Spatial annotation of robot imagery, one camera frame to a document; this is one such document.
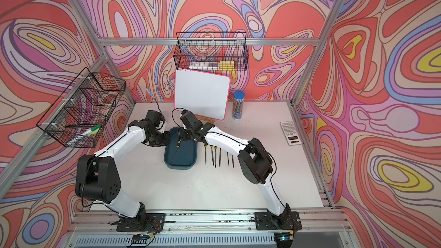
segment white table surface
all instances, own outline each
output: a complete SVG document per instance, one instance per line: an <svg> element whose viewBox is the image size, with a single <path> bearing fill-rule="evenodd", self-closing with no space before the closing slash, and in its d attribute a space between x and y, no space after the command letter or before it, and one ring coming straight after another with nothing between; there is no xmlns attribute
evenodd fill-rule
<svg viewBox="0 0 441 248"><path fill-rule="evenodd" d="M175 127L171 119L173 103L159 103L167 119L166 130ZM145 118L148 110L157 110L156 103L139 102L129 118ZM322 200L301 145L289 146L280 127L281 121L292 120L286 102L245 102L241 120L231 118L232 103L227 115L215 125L239 138L259 139L277 163L275 182L282 197L291 209L323 207ZM176 122L179 111L174 112ZM198 143L197 160L187 170L170 169L164 163L165 147L148 147L139 144L124 158L118 167L122 188L148 210L197 209L257 209L266 208L266 202L257 185L242 174L235 157L234 168L227 154L222 152L220 167L214 168L211 149Z"/></svg>

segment calculator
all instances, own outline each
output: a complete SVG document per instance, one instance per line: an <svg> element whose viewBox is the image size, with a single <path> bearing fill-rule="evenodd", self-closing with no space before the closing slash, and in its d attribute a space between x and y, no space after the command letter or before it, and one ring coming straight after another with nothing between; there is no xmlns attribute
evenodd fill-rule
<svg viewBox="0 0 441 248"><path fill-rule="evenodd" d="M288 141L288 145L293 146L300 145L302 143L292 121L280 122L280 126L282 127L286 141Z"/></svg>

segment pink wall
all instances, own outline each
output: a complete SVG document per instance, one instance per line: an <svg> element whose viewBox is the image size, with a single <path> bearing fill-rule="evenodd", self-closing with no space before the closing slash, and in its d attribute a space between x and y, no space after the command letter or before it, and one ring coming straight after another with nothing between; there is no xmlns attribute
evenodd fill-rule
<svg viewBox="0 0 441 248"><path fill-rule="evenodd" d="M296 102L363 247L441 247L441 0L347 0Z"/></svg>
<svg viewBox="0 0 441 248"><path fill-rule="evenodd" d="M1 172L97 53L67 0L1 0L0 40ZM123 97L96 149L119 135L128 113ZM47 140L0 200L1 248L58 243L82 208L74 193L77 159L95 150Z"/></svg>
<svg viewBox="0 0 441 248"><path fill-rule="evenodd" d="M334 0L81 0L102 37L175 37L246 31L248 37L318 37ZM107 48L136 101L173 100L173 47ZM249 71L230 75L247 100L289 100L312 47L249 47Z"/></svg>

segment green marker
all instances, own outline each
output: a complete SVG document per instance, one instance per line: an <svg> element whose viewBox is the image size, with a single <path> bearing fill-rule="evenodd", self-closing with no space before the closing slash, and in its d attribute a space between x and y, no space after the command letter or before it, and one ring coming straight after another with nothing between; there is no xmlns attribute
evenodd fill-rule
<svg viewBox="0 0 441 248"><path fill-rule="evenodd" d="M75 145L78 141L80 141L82 138L86 137L86 136L90 136L90 135L95 135L98 133L98 131L100 130L101 126L98 124L90 129L87 129L85 132L81 133L81 135L76 136L74 139L70 140L67 145L68 146L73 146Z"/></svg>

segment blue tray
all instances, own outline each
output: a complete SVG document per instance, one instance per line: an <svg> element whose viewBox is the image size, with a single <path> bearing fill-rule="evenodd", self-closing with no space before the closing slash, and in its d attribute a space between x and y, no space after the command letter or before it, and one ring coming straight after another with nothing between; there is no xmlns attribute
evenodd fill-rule
<svg viewBox="0 0 441 248"><path fill-rule="evenodd" d="M196 163L198 143L193 140L179 141L178 127L170 130L170 143L165 147L164 162L171 169L189 169Z"/></svg>

